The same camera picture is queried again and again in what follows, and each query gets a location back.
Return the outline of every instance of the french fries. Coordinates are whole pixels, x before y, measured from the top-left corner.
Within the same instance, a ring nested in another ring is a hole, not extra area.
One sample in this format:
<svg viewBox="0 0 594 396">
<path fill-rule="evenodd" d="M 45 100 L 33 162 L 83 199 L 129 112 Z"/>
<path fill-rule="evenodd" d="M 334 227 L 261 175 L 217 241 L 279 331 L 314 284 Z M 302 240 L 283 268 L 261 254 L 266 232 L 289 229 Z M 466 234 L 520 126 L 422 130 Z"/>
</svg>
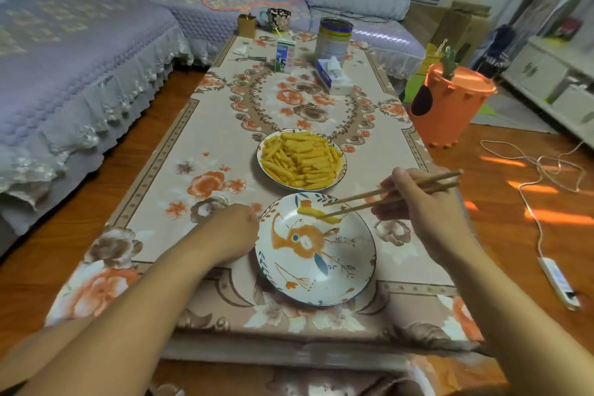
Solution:
<svg viewBox="0 0 594 396">
<path fill-rule="evenodd" d="M 322 136 L 307 131 L 283 132 L 264 142 L 261 163 L 277 182 L 316 190 L 334 183 L 342 167 L 340 157 L 342 152 Z"/>
<path fill-rule="evenodd" d="M 297 209 L 297 212 L 300 215 L 313 216 L 314 218 L 321 218 L 322 216 L 325 215 L 325 213 L 322 210 L 318 210 L 316 208 L 308 208 L 308 207 L 300 207 Z M 336 218 L 334 216 L 328 216 L 327 218 L 324 218 L 322 221 L 328 222 L 328 224 L 338 224 L 342 220 L 340 218 Z"/>
</svg>

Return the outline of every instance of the white ceramic plate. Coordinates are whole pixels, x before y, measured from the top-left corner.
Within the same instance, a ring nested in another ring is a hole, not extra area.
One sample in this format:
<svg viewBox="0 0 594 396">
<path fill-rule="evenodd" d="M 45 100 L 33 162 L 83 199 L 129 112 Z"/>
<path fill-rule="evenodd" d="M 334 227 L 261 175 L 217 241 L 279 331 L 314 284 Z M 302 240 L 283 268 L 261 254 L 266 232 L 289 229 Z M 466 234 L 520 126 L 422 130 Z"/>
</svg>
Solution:
<svg viewBox="0 0 594 396">
<path fill-rule="evenodd" d="M 331 148 L 336 149 L 338 152 L 340 152 L 341 157 L 340 159 L 342 160 L 342 165 L 338 171 L 338 173 L 336 174 L 336 178 L 334 179 L 334 182 L 332 183 L 332 185 L 329 186 L 324 186 L 323 188 L 319 188 L 316 189 L 314 191 L 318 192 L 318 191 L 324 191 L 327 190 L 328 188 L 332 188 L 334 185 L 336 185 L 338 182 L 340 182 L 342 180 L 342 178 L 345 176 L 346 174 L 346 157 L 345 157 L 345 153 L 343 153 L 343 151 L 331 140 L 329 140 L 328 138 L 326 138 L 325 136 L 320 135 L 319 133 L 316 133 L 314 131 L 311 130 L 305 130 L 305 129 L 285 129 L 285 130 L 279 130 L 279 131 L 275 131 L 272 132 L 269 136 L 267 136 L 266 138 L 264 138 L 260 144 L 258 144 L 258 148 L 256 149 L 256 159 L 258 160 L 258 165 L 260 165 L 260 168 L 264 171 L 264 174 L 268 175 L 272 181 L 274 181 L 275 183 L 281 185 L 281 187 L 289 189 L 289 190 L 296 190 L 296 191 L 305 191 L 303 188 L 297 188 L 294 186 L 289 186 L 289 185 L 285 185 L 284 183 L 279 182 L 276 179 L 273 179 L 272 176 L 270 174 L 268 174 L 268 172 L 266 172 L 266 169 L 264 169 L 264 167 L 262 166 L 262 149 L 264 148 L 264 142 L 274 136 L 280 136 L 281 133 L 287 132 L 287 133 L 298 133 L 300 131 L 308 131 L 309 133 L 313 133 L 316 136 L 319 136 L 323 139 L 325 139 L 328 142 L 328 145 Z"/>
<path fill-rule="evenodd" d="M 375 242 L 356 212 L 342 215 L 338 224 L 301 215 L 310 206 L 325 213 L 335 197 L 317 192 L 291 194 L 263 213 L 256 257 L 263 274 L 278 291 L 315 306 L 336 305 L 358 295 L 375 271 Z"/>
</svg>

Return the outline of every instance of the cactus decoration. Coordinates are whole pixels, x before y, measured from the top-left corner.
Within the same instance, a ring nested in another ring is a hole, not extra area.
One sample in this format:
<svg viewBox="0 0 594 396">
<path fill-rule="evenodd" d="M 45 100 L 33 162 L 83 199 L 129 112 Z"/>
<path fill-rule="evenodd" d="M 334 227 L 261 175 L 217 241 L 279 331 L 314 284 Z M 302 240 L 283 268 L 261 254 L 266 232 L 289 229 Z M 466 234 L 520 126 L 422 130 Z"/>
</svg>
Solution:
<svg viewBox="0 0 594 396">
<path fill-rule="evenodd" d="M 458 64 L 454 61 L 456 53 L 450 46 L 447 46 L 445 50 L 444 56 L 441 58 L 441 63 L 444 69 L 443 78 L 451 80 L 454 78 L 454 73 L 458 67 Z"/>
</svg>

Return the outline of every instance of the orange trash bin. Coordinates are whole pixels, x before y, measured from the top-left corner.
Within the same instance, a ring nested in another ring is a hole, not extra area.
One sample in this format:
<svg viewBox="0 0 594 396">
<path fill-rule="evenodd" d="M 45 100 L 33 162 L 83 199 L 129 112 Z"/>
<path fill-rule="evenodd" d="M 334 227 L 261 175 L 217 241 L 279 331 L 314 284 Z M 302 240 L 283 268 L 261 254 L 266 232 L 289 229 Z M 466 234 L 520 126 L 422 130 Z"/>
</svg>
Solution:
<svg viewBox="0 0 594 396">
<path fill-rule="evenodd" d="M 487 97 L 497 92 L 491 79 L 466 67 L 457 67 L 446 80 L 442 64 L 429 67 L 425 84 L 411 105 L 411 120 L 428 146 L 448 148 L 477 114 Z"/>
</svg>

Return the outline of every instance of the person's left hand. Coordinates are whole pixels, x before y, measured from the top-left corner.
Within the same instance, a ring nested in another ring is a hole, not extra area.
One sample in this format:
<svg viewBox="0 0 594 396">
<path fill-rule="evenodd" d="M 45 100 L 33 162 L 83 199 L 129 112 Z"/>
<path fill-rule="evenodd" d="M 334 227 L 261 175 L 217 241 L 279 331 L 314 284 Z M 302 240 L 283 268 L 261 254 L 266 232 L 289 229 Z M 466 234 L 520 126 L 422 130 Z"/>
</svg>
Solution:
<svg viewBox="0 0 594 396">
<path fill-rule="evenodd" d="M 207 248 L 215 264 L 236 260 L 256 245 L 260 223 L 251 208 L 241 204 L 216 210 L 194 227 L 181 243 L 190 248 Z"/>
</svg>

